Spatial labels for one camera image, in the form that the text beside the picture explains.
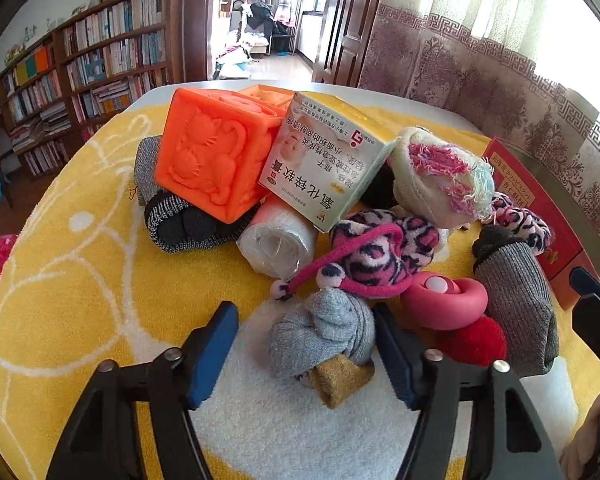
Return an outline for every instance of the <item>orange rubber toy block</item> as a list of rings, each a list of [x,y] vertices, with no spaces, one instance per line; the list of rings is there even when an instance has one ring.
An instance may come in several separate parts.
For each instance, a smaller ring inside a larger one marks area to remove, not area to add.
[[[231,224],[268,194],[258,177],[283,117],[283,110],[236,92],[177,88],[155,181]]]
[[[260,99],[276,108],[281,108],[284,113],[286,113],[286,110],[291,104],[291,99],[293,99],[296,94],[293,90],[268,85],[249,86],[248,88],[240,90],[239,93]]]

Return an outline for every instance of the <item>metal bolt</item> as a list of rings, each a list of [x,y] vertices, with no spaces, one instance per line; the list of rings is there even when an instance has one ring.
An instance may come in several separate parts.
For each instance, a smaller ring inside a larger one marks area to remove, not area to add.
[[[498,359],[497,361],[493,362],[493,367],[499,371],[500,373],[506,374],[509,370],[511,370],[511,366],[509,366],[509,363],[507,363],[506,361],[503,361],[502,359]]]
[[[426,357],[429,361],[442,361],[444,357],[443,353],[437,348],[428,348],[424,351],[424,357]]]
[[[182,357],[182,351],[179,348],[167,348],[164,351],[164,358],[167,361],[177,361]]]
[[[116,366],[118,366],[118,363],[113,359],[104,359],[104,361],[98,365],[98,371],[103,373],[110,372]]]

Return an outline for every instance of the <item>pink ring toy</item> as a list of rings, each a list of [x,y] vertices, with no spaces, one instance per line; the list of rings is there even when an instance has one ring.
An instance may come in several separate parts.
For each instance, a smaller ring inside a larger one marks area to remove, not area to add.
[[[471,278],[450,280],[435,272],[417,272],[400,295],[402,306],[420,326],[456,330],[471,325],[487,308],[487,291]]]

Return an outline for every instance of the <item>bookshelf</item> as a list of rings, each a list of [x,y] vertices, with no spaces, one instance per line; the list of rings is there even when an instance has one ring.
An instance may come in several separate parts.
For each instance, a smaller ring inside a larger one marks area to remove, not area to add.
[[[149,89],[183,81],[181,13],[182,0],[106,0],[0,73],[2,121],[32,179],[58,173]]]

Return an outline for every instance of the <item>red felt ball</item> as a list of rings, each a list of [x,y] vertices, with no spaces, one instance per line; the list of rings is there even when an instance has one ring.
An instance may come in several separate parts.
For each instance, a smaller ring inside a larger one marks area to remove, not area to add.
[[[496,320],[480,316],[471,325],[438,332],[436,345],[458,363],[489,366],[507,358],[507,341]]]

